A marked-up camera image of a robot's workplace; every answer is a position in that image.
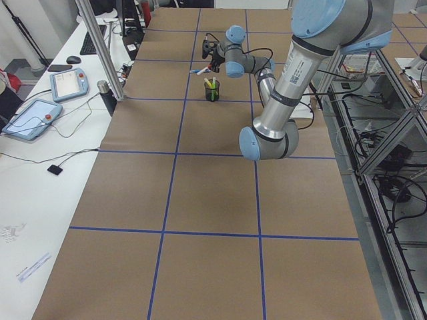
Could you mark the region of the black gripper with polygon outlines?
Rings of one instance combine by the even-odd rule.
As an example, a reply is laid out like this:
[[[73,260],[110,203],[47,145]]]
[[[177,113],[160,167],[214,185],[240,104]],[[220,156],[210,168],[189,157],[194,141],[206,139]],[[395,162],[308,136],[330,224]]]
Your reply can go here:
[[[220,65],[225,62],[225,58],[218,52],[219,47],[215,47],[211,51],[211,63],[208,65],[208,69],[211,72],[219,73]]]

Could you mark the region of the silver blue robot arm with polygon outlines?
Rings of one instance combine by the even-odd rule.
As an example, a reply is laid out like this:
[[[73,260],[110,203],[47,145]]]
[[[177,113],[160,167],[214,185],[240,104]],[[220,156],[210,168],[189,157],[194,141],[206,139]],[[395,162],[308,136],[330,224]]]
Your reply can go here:
[[[290,156],[299,139],[290,116],[321,62],[337,49],[346,55],[387,46],[393,12],[393,1],[298,1],[292,13],[292,46],[279,78],[272,73],[271,59],[244,52],[246,32],[238,25],[221,41],[203,41],[202,57],[211,57],[212,71],[224,65],[228,77],[256,77],[264,110],[240,132],[242,155],[252,161]]]

